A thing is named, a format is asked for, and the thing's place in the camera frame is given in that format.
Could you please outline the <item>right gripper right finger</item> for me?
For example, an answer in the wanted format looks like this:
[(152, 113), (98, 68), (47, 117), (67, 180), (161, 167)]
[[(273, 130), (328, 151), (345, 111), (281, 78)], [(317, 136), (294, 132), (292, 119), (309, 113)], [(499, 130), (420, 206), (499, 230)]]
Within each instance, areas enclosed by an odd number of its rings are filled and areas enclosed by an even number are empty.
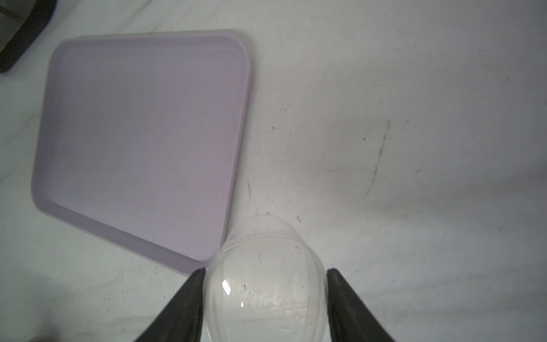
[(337, 269), (326, 272), (332, 342), (395, 342)]

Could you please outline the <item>clear jar lid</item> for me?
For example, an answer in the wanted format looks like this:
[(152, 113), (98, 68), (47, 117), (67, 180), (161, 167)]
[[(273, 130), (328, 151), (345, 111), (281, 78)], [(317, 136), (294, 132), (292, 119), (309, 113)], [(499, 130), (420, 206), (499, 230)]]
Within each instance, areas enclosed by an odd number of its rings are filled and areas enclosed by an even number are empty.
[(204, 284), (211, 341), (322, 341), (326, 270), (286, 220), (257, 216), (235, 227)]

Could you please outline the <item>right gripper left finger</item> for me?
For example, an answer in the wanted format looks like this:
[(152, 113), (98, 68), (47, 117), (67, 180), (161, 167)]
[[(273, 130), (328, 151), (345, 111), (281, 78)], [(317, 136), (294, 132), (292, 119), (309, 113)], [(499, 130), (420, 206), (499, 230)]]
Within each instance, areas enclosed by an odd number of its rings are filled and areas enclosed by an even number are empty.
[(135, 342), (197, 342), (204, 320), (206, 269), (197, 269)]

